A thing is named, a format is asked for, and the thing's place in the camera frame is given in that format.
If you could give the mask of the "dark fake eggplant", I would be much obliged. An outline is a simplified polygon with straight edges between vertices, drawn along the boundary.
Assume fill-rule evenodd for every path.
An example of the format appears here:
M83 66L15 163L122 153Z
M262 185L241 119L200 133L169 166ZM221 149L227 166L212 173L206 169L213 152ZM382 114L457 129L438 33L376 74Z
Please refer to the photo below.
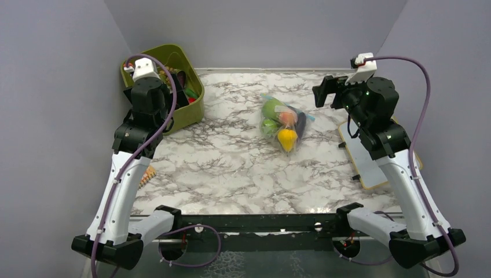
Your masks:
M294 112L296 112L296 115L297 115L297 121L295 123L295 131L296 131L296 134L297 134L297 141L300 141L303 137L303 134L305 132L305 128L306 128L306 121L307 121L307 116L304 112L292 107L292 106L288 106L288 108L291 108Z

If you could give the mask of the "orange fake peach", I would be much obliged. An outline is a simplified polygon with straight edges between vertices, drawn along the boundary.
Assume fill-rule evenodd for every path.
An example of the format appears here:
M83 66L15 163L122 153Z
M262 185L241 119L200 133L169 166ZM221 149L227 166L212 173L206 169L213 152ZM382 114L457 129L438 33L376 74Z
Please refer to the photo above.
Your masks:
M293 127L295 126L296 121L298 120L298 116L296 112L284 111L279 113L278 119L282 125Z

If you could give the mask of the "clear zip top bag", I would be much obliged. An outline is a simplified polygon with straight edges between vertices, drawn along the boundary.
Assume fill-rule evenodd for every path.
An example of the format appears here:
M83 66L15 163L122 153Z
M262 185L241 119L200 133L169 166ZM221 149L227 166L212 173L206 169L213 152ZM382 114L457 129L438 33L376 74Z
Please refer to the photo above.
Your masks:
M262 94L261 97L259 131L262 137L287 155L295 152L315 117L273 96Z

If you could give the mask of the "green fake cabbage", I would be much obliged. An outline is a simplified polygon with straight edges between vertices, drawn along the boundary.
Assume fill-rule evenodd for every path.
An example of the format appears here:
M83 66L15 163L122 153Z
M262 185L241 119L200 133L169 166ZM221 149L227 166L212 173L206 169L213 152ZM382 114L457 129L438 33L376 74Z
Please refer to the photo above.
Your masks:
M281 122L280 113L287 111L289 108L276 98L267 99L261 108L262 116L276 122Z

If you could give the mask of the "green fake lime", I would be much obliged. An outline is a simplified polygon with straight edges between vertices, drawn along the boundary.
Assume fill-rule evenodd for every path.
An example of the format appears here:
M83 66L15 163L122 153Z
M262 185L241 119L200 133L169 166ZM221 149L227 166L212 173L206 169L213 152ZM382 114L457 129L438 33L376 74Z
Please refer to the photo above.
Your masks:
M281 124L270 118L264 118L261 121L260 131L263 137L271 138L276 135L280 129Z

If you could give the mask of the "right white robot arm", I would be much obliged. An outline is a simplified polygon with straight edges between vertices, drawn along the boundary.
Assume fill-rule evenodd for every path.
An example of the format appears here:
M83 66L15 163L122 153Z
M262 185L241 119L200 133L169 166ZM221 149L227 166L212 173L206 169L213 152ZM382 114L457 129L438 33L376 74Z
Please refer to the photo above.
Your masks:
M466 241L464 232L452 228L438 211L415 167L409 136L392 119L399 95L391 80L371 77L350 85L346 76L328 75L313 93L316 107L333 94L331 107L347 111L359 129L361 145L387 178L405 218L404 224L392 222L353 203L336 211L338 234L365 233L387 246L406 269L454 251Z

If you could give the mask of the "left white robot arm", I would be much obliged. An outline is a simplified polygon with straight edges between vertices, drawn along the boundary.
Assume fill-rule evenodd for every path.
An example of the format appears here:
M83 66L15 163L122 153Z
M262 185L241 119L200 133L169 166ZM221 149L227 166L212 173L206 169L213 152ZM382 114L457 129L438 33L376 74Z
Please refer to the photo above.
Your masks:
M130 224L138 184L167 126L173 125L173 113L183 94L181 84L175 74L169 76L168 84L159 76L143 76L124 93L132 108L115 130L107 187L93 222L71 244L72 250L90 258L94 277L99 262L116 270L133 269L151 241L163 234L176 237L182 230L181 211L164 205Z

